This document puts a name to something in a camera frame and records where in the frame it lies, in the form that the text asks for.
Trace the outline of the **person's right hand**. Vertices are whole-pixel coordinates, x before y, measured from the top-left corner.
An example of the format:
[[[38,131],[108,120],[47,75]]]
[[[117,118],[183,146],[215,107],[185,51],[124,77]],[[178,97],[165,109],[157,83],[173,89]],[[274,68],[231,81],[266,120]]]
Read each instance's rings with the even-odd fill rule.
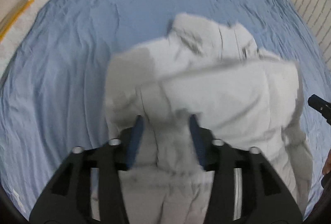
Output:
[[[326,175],[331,171],[331,150],[328,152],[328,156],[325,160],[323,169],[322,169],[322,174]]]

